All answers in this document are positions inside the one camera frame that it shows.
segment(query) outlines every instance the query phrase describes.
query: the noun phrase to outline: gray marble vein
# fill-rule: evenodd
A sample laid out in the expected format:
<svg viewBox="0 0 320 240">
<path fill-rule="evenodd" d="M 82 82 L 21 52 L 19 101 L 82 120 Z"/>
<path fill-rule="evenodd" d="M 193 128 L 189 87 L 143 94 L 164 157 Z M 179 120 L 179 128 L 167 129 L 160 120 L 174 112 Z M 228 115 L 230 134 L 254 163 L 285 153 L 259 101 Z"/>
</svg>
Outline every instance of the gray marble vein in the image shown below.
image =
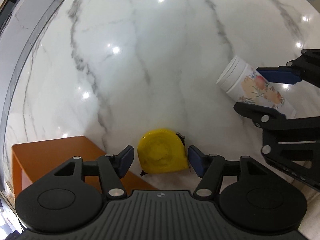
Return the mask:
<svg viewBox="0 0 320 240">
<path fill-rule="evenodd" d="M 19 20 L 19 18 L 18 18 L 18 16 L 19 16 L 18 14 L 19 14 L 19 13 L 16 13 L 14 17 L 17 19 L 17 21 L 18 21 L 18 23 L 20 24 L 20 26 L 21 26 L 22 29 L 28 30 L 29 28 L 25 27 L 25 26 L 20 22 L 20 20 Z"/>
<path fill-rule="evenodd" d="M 191 9 L 191 5 L 190 5 L 190 1 L 189 0 L 186 0 L 186 10 L 185 10 L 185 14 L 188 15 L 188 12 L 190 11 Z M 188 23 L 186 22 L 183 26 L 183 29 L 185 30 L 185 33 L 186 33 L 186 36 L 185 36 L 185 45 L 188 44 Z"/>
<path fill-rule="evenodd" d="M 106 22 L 106 23 L 101 23 L 101 24 L 97 24 L 97 25 L 93 25 L 93 26 L 90 26 L 88 28 L 85 28 L 83 30 L 81 30 L 82 33 L 85 33 L 87 31 L 90 31 L 92 29 L 96 29 L 96 28 L 100 28 L 100 27 L 104 27 L 106 25 L 112 25 L 112 24 L 119 24 L 119 23 L 123 23 L 125 21 L 129 21 L 129 19 L 121 19 L 121 20 L 118 20 L 118 21 L 109 21 L 109 22 Z"/>
<path fill-rule="evenodd" d="M 135 55 L 136 55 L 140 65 L 141 65 L 142 71 L 144 73 L 144 80 L 146 81 L 147 85 L 150 86 L 151 76 L 150 76 L 149 71 L 147 69 L 146 62 L 143 60 L 142 55 L 141 55 L 140 50 L 139 50 L 140 37 L 139 37 L 139 34 L 138 34 L 138 26 L 137 26 L 137 21 L 136 21 L 136 15 L 137 15 L 137 10 L 134 9 L 132 11 L 132 24 L 134 26 L 134 33 L 135 33 L 135 35 L 137 37 L 137 40 L 136 40 L 136 43 L 135 43 L 135 46 L 134 46 L 134 52 L 135 52 Z"/>
<path fill-rule="evenodd" d="M 40 46 L 40 43 L 41 43 L 41 39 L 39 39 L 35 46 L 32 48 L 32 51 L 31 51 L 31 64 L 30 64 L 30 71 L 29 71 L 29 76 L 28 76 L 28 80 L 27 80 L 27 85 L 25 87 L 25 95 L 24 95 L 24 99 L 23 99 L 23 110 L 22 110 L 22 116 L 23 116 L 23 124 L 24 124 L 24 131 L 25 131 L 25 134 L 26 134 L 26 139 L 27 139 L 27 142 L 29 141 L 29 137 L 28 137 L 28 133 L 27 133 L 27 125 L 26 125 L 26 108 L 28 106 L 28 87 L 29 87 L 29 82 L 30 82 L 30 78 L 31 78 L 31 75 L 32 75 L 32 66 L 33 66 L 33 62 L 35 60 L 35 56 L 38 52 L 38 49 L 39 49 L 39 46 Z"/>
<path fill-rule="evenodd" d="M 8 125 L 7 128 L 8 128 L 8 130 L 10 130 L 10 132 L 14 135 L 15 140 L 16 140 L 17 142 L 19 142 L 20 140 L 19 140 L 19 138 L 17 137 L 16 133 L 14 132 L 13 127 L 12 127 L 11 125 Z"/>
<path fill-rule="evenodd" d="M 228 55 L 228 60 L 231 61 L 231 59 L 234 57 L 233 45 L 232 45 L 231 41 L 229 40 L 229 38 L 227 37 L 224 25 L 219 20 L 219 17 L 218 17 L 218 14 L 217 14 L 217 10 L 216 10 L 216 5 L 211 0 L 204 0 L 204 1 L 207 4 L 207 6 L 209 6 L 209 8 L 213 12 L 213 18 L 216 21 L 216 26 L 217 26 L 217 28 L 219 30 L 218 35 L 220 36 L 220 38 L 223 39 L 223 43 L 228 45 L 227 55 Z"/>
<path fill-rule="evenodd" d="M 104 129 L 105 133 L 102 135 L 102 144 L 105 152 L 108 150 L 106 136 L 112 127 L 112 109 L 107 97 L 103 96 L 99 91 L 98 78 L 94 71 L 90 69 L 90 65 L 81 56 L 76 42 L 75 34 L 76 27 L 79 23 L 79 18 L 81 14 L 81 4 L 82 0 L 74 0 L 70 10 L 68 11 L 68 16 L 72 21 L 72 26 L 70 30 L 70 44 L 72 48 L 71 57 L 76 63 L 76 69 L 81 72 L 85 72 L 87 79 L 90 81 L 92 92 L 97 97 L 99 102 L 99 110 L 97 112 L 97 118 L 99 125 Z"/>
<path fill-rule="evenodd" d="M 290 16 L 288 11 L 284 8 L 286 5 L 279 0 L 270 0 L 271 3 L 279 10 L 280 15 L 283 18 L 284 25 L 289 30 L 291 35 L 296 38 L 298 41 L 303 41 L 303 35 L 302 32 L 298 26 L 298 24 L 295 22 L 295 20 Z"/>
<path fill-rule="evenodd" d="M 45 129 L 44 127 L 42 126 L 42 139 L 43 140 L 46 140 L 47 136 L 46 136 L 46 133 L 45 133 Z"/>
<path fill-rule="evenodd" d="M 9 154 L 7 151 L 7 144 L 6 142 L 4 142 L 4 154 L 3 154 L 3 163 L 4 165 L 4 174 L 6 175 L 6 177 L 4 177 L 5 180 L 10 180 L 12 181 L 12 173 L 11 171 L 11 167 L 10 167 L 10 161 L 9 161 Z"/>
</svg>

